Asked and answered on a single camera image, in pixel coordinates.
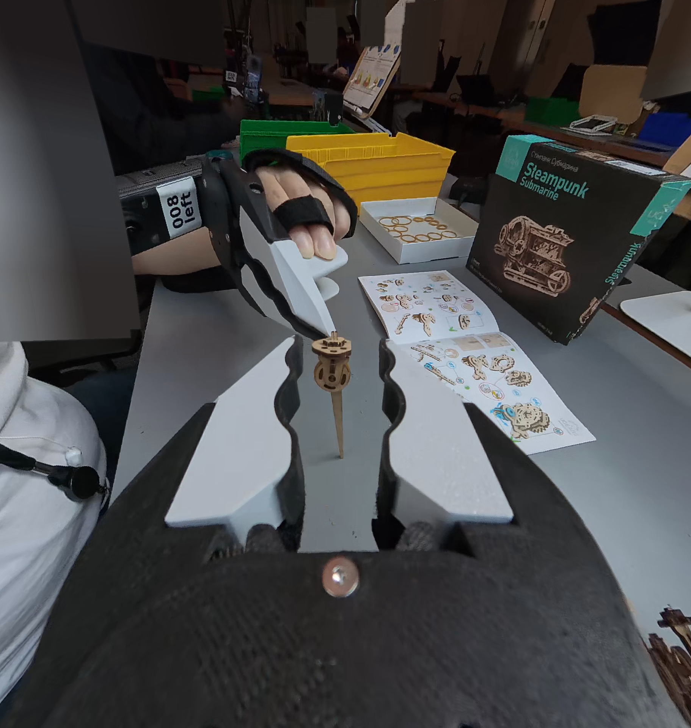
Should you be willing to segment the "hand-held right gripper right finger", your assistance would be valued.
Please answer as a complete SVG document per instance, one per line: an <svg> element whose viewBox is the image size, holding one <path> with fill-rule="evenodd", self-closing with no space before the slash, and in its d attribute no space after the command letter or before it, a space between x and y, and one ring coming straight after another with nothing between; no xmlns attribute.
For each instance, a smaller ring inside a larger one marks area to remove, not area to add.
<svg viewBox="0 0 691 728"><path fill-rule="evenodd" d="M513 511L466 403L394 342L379 345L383 436L377 488L381 533L417 522L445 535L456 523L506 524Z"/></svg>

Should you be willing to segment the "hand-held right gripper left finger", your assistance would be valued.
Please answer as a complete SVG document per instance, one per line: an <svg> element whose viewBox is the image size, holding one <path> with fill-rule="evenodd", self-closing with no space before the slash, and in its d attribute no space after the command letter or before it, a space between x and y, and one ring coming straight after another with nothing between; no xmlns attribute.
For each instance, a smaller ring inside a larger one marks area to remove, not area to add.
<svg viewBox="0 0 691 728"><path fill-rule="evenodd" d="M217 398L166 514L169 527L223 525L241 543L258 524L300 531L305 484L292 418L302 372L295 335Z"/></svg>

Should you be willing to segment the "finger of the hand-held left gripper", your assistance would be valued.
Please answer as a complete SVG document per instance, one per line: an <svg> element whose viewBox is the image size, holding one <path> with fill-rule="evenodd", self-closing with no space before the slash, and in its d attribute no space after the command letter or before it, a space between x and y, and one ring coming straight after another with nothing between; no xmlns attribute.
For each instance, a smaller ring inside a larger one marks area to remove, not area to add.
<svg viewBox="0 0 691 728"><path fill-rule="evenodd" d="M320 339L336 331L326 302L337 294L336 282L327 277L337 269L337 260L304 259L290 239L269 242L244 206L239 208L239 229L250 256L245 264L262 266L295 315L320 331Z"/></svg>
<svg viewBox="0 0 691 728"><path fill-rule="evenodd" d="M243 265L238 288L242 296L263 316L310 340L320 338L320 331L295 315L285 295L272 283L267 271L255 264Z"/></svg>

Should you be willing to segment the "small wooden model assembly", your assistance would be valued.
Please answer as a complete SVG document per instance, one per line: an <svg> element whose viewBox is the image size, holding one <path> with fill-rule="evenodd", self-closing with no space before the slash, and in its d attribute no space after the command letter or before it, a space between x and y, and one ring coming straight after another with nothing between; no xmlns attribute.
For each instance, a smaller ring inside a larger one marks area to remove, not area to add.
<svg viewBox="0 0 691 728"><path fill-rule="evenodd" d="M315 383L331 394L341 392L350 382L350 340L333 331L330 336L314 341L312 351L317 356Z"/></svg>

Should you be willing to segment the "person's left forearm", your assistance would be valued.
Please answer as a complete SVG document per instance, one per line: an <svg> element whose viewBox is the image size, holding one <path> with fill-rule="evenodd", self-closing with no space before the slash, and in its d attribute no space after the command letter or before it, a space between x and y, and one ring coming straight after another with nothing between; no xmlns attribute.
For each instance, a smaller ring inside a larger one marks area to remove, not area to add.
<svg viewBox="0 0 691 728"><path fill-rule="evenodd" d="M132 256L136 276L188 275L219 265L204 226Z"/></svg>

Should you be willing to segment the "grey desk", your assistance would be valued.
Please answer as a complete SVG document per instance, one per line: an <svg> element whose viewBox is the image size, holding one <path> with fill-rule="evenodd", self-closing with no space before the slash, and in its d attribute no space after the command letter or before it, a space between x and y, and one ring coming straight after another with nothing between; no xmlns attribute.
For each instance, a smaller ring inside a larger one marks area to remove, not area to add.
<svg viewBox="0 0 691 728"><path fill-rule="evenodd" d="M691 369L601 309L568 346L551 342L466 269L465 259L399 266L359 225L328 306L353 342L344 392L345 458L338 459L330 396L304 352L293 420L306 486L306 552L375 551L371 521L383 413L378 344L384 330L360 276L446 269L496 315L595 442L532 456L578 512L614 570L642 633L671 606L691 616ZM205 403L289 336L236 290L180 294L156 286L114 485L117 497Z"/></svg>

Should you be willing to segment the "person's left hand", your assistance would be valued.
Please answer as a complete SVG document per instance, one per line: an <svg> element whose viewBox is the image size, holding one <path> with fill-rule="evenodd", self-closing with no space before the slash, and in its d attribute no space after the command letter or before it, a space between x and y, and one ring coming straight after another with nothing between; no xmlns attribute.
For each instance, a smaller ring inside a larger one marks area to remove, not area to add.
<svg viewBox="0 0 691 728"><path fill-rule="evenodd" d="M349 232L350 214L340 200L333 198L317 182L302 177L285 166L260 167L255 170L265 191L268 207L275 211L285 202L303 196L313 196L324 206L333 232L321 224L297 225L289 230L305 259L318 257L332 260L337 255L337 243Z"/></svg>

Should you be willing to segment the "green plastic bin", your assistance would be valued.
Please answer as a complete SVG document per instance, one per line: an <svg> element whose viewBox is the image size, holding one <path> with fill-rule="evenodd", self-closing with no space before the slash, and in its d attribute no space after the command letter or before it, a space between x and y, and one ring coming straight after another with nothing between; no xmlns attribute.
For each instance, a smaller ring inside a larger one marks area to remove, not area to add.
<svg viewBox="0 0 691 728"><path fill-rule="evenodd" d="M239 158L261 149L285 149L291 135L344 135L354 133L344 123L335 126L321 121L242 119L239 132Z"/></svg>
<svg viewBox="0 0 691 728"><path fill-rule="evenodd" d="M525 122L560 127L580 118L578 102L564 97L530 97L524 114Z"/></svg>

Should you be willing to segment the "open instruction booklet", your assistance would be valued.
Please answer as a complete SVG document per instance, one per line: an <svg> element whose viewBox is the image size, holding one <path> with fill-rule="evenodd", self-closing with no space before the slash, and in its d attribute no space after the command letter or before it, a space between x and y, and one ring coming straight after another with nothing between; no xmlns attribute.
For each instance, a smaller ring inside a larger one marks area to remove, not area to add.
<svg viewBox="0 0 691 728"><path fill-rule="evenodd" d="M592 442L486 303L447 271L364 276L388 339L527 454Z"/></svg>

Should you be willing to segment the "white cardboard tray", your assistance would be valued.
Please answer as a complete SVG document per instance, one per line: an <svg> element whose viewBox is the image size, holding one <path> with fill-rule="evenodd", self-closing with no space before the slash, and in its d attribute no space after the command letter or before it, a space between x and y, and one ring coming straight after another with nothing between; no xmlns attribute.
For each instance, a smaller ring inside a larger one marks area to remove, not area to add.
<svg viewBox="0 0 691 728"><path fill-rule="evenodd" d="M359 221L398 264L466 257L479 227L437 197L363 202Z"/></svg>

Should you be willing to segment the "yellow plastic bin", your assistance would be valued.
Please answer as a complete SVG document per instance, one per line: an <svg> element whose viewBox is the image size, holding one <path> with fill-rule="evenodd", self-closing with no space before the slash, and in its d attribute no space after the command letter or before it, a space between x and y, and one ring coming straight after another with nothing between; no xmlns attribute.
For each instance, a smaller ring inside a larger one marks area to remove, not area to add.
<svg viewBox="0 0 691 728"><path fill-rule="evenodd" d="M454 150L398 133L290 135L286 149L311 159L357 205L436 197Z"/></svg>

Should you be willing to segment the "instruction sign stand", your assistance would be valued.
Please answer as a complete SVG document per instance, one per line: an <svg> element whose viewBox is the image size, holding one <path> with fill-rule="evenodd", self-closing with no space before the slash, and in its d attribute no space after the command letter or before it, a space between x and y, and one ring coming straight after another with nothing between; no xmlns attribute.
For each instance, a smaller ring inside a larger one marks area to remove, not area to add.
<svg viewBox="0 0 691 728"><path fill-rule="evenodd" d="M691 358L691 291L628 299L620 304L620 309Z"/></svg>
<svg viewBox="0 0 691 728"><path fill-rule="evenodd" d="M370 118L399 69L402 45L367 47L342 93L344 109L357 119Z"/></svg>

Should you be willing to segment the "black device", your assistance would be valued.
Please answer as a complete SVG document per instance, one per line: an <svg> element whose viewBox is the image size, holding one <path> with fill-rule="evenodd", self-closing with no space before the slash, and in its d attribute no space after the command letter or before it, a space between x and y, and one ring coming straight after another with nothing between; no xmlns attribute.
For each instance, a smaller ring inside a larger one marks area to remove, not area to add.
<svg viewBox="0 0 691 728"><path fill-rule="evenodd" d="M460 176L450 188L449 198L454 201L455 207L473 205L483 207L487 201L490 183L495 174L488 176Z"/></svg>

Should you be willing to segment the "black model kit box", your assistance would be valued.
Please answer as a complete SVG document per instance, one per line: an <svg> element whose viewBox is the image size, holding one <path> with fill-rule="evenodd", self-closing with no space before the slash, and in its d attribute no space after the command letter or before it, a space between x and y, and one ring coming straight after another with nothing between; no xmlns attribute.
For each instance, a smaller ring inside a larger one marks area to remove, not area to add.
<svg viewBox="0 0 691 728"><path fill-rule="evenodd" d="M468 269L551 341L580 336L691 178L538 135L510 135Z"/></svg>

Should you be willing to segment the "person's white shirt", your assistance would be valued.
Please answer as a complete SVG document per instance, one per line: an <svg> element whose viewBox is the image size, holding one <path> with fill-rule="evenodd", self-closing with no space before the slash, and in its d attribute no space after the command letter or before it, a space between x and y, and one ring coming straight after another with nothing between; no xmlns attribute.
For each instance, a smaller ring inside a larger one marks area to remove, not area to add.
<svg viewBox="0 0 691 728"><path fill-rule="evenodd" d="M0 454L86 468L90 498L70 499L40 472L0 463L0 704L28 669L52 605L98 520L106 454L69 393L28 374L19 342L0 342Z"/></svg>

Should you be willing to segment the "cardboard box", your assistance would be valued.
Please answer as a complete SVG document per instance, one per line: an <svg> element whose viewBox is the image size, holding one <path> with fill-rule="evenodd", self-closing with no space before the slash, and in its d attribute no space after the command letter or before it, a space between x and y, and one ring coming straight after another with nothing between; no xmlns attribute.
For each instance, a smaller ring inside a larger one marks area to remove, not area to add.
<svg viewBox="0 0 691 728"><path fill-rule="evenodd" d="M602 66L587 68L581 87L578 112L615 117L620 124L632 124L641 112L646 66Z"/></svg>

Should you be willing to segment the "blue plastic bin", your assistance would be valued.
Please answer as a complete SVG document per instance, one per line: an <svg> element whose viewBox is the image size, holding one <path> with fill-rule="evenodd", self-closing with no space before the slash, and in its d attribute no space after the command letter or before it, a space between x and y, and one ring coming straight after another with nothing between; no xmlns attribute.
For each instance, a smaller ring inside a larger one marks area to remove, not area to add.
<svg viewBox="0 0 691 728"><path fill-rule="evenodd" d="M681 112L653 114L649 137L651 141L677 148L691 136L691 116Z"/></svg>

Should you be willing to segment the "large wooden model frame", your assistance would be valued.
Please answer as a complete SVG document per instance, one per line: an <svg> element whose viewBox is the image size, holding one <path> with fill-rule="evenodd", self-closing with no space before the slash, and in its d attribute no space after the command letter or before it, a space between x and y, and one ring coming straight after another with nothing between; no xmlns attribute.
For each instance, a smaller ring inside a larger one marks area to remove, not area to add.
<svg viewBox="0 0 691 728"><path fill-rule="evenodd" d="M681 645L670 645L660 635L651 633L647 652L667 693L691 726L691 616L667 606L660 612L657 624L671 630Z"/></svg>

